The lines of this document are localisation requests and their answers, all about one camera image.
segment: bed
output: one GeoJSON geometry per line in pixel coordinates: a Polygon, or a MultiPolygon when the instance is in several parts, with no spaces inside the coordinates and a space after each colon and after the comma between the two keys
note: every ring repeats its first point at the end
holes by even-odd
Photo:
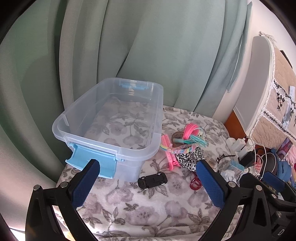
{"type": "MultiPolygon", "coordinates": [[[[219,166],[215,160],[222,154],[230,155],[226,145],[229,135],[224,125],[194,112],[163,107],[162,134],[171,137],[188,123],[203,128],[208,141],[208,146],[201,148],[204,157],[215,171],[223,169],[229,159],[223,159],[219,166]]],[[[166,174],[168,183],[148,190],[140,189],[137,183],[97,178],[84,205],[77,211],[99,240],[173,241],[197,240],[202,236],[219,208],[213,205],[203,187],[197,191],[189,188],[194,177],[191,171],[179,167],[168,170],[162,150],[145,162],[141,175],[159,171],[166,174]]],[[[57,186],[71,180],[77,172],[78,169],[67,164],[57,186]]],[[[57,218],[66,226],[58,208],[54,209],[57,218]]],[[[224,240],[231,236],[241,210],[242,207],[238,207],[224,240]]]]}

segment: floral blanket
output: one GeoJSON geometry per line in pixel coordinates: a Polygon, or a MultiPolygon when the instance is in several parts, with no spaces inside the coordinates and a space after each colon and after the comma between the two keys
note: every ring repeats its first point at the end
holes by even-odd
{"type": "Polygon", "coordinates": [[[126,102],[116,97],[106,100],[84,137],[129,149],[146,147],[151,106],[142,102],[126,102]]]}
{"type": "MultiPolygon", "coordinates": [[[[202,151],[207,162],[215,171],[223,169],[229,159],[222,160],[219,166],[215,160],[223,153],[230,154],[225,142],[229,135],[224,125],[190,111],[164,106],[163,134],[171,136],[176,131],[182,131],[190,122],[204,129],[209,144],[202,147],[202,151]]],[[[99,240],[190,241],[202,236],[219,208],[213,206],[203,187],[198,191],[189,188],[194,177],[191,171],[179,167],[168,170],[168,161],[162,150],[145,162],[141,175],[159,171],[166,174],[168,183],[146,191],[140,189],[137,183],[97,178],[84,205],[77,210],[99,240]]],[[[62,181],[70,181],[77,172],[79,170],[67,164],[57,186],[62,181]]],[[[224,240],[231,236],[241,209],[238,208],[224,240]]],[[[56,207],[55,212],[66,226],[56,207]]]]}

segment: box handle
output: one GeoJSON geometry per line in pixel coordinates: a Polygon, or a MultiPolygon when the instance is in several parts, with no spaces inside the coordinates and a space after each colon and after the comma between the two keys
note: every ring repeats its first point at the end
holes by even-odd
{"type": "Polygon", "coordinates": [[[99,177],[109,179],[114,177],[117,165],[115,155],[72,142],[69,145],[73,147],[74,151],[71,158],[66,160],[66,163],[82,171],[91,159],[96,159],[100,163],[99,177]]]}
{"type": "Polygon", "coordinates": [[[134,90],[147,90],[148,86],[147,84],[143,84],[143,83],[120,83],[119,84],[121,87],[129,89],[132,88],[134,90]]]}

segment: clear plastic storage box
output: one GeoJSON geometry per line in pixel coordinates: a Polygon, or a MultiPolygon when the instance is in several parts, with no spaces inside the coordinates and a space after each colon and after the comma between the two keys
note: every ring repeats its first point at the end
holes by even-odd
{"type": "Polygon", "coordinates": [[[82,170],[96,159],[100,177],[136,182],[159,149],[162,109],[161,85],[109,78],[71,104],[52,131],[73,151],[66,160],[73,167],[82,170]]]}

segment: black toy car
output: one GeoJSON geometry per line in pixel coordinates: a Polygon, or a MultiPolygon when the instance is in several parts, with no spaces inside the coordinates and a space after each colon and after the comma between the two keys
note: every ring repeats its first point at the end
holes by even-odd
{"type": "Polygon", "coordinates": [[[158,172],[153,175],[140,177],[138,179],[138,186],[141,189],[147,190],[152,187],[164,185],[168,182],[168,179],[163,172],[158,172]]]}

